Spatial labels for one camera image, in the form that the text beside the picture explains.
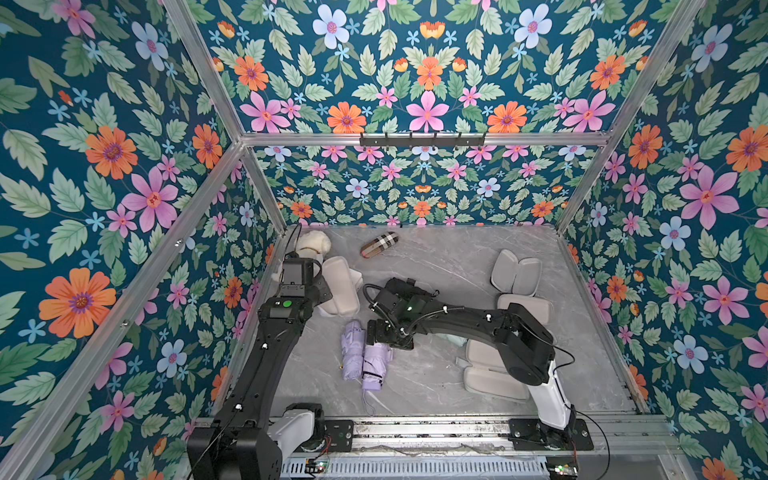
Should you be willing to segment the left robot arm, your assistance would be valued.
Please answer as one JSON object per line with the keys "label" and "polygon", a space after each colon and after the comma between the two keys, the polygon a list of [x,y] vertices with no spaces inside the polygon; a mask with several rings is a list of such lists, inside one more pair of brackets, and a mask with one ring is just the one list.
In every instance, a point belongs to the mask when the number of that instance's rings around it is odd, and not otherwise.
{"label": "left robot arm", "polygon": [[269,417],[285,365],[314,308],[331,299],[314,258],[283,259],[274,296],[257,310],[254,344],[241,374],[208,427],[187,441],[189,479],[277,479],[285,452],[268,434]]}

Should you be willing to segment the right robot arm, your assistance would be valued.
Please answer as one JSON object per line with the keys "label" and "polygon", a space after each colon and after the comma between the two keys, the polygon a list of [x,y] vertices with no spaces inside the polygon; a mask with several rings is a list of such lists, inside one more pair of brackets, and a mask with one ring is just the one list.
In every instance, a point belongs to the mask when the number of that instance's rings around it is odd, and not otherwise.
{"label": "right robot arm", "polygon": [[478,341],[494,348],[506,373],[528,387],[540,426],[560,433],[573,427],[576,412],[557,374],[559,348],[549,330],[522,304],[512,302],[502,309],[452,305],[416,286],[413,279],[398,278],[384,286],[365,284],[362,294],[377,315],[369,325],[370,343],[410,350],[414,336],[430,334]]}

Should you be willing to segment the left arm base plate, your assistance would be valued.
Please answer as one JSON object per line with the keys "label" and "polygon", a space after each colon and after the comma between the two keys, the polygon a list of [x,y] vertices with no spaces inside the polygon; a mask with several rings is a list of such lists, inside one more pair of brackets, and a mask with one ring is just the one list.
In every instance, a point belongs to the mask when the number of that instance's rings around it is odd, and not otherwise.
{"label": "left arm base plate", "polygon": [[311,454],[350,452],[354,427],[355,423],[347,419],[316,422],[310,439],[299,446],[298,452]]}

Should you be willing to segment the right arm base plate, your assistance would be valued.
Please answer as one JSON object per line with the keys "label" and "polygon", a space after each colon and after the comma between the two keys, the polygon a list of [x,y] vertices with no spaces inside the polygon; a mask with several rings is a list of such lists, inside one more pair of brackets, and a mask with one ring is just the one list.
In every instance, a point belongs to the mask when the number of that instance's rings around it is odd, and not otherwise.
{"label": "right arm base plate", "polygon": [[538,419],[510,419],[509,441],[519,451],[593,451],[594,442],[584,419],[576,418],[564,430],[549,427]]}

